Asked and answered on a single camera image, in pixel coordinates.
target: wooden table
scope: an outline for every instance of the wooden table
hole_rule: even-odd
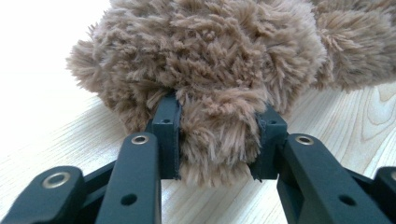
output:
[[[0,219],[28,183],[58,165],[88,174],[117,158],[125,134],[96,96],[76,87],[64,58],[108,2],[7,1],[0,15]],[[374,176],[396,165],[396,84],[350,94],[309,91],[290,133],[319,138],[345,167]],[[163,181],[163,223],[286,223],[275,181],[199,189]]]

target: brown fur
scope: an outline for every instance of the brown fur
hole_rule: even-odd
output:
[[[113,0],[68,68],[144,130],[166,93],[183,106],[182,179],[219,186],[259,153],[256,112],[288,114],[310,87],[396,79],[396,0]]]

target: plush toy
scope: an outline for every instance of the plush toy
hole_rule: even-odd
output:
[[[181,177],[201,186],[249,175],[267,103],[396,79],[396,0],[112,0],[90,37],[67,59],[79,84],[127,133],[175,91]]]

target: brown stuffed animal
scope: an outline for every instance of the brown stuffed animal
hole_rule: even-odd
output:
[[[287,115],[308,88],[396,79],[396,0],[113,0],[68,68],[124,123],[144,130],[159,100],[182,104],[180,172],[219,186],[249,175],[256,112]]]

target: tabletop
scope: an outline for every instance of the tabletop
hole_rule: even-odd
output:
[[[7,1],[0,14],[0,219],[41,172],[84,175],[114,161],[126,136],[92,93],[76,86],[65,58],[105,0]],[[287,118],[289,133],[320,139],[345,167],[369,177],[396,166],[396,83],[361,91],[308,91]],[[162,181],[163,223],[287,223],[273,180],[200,189]]]

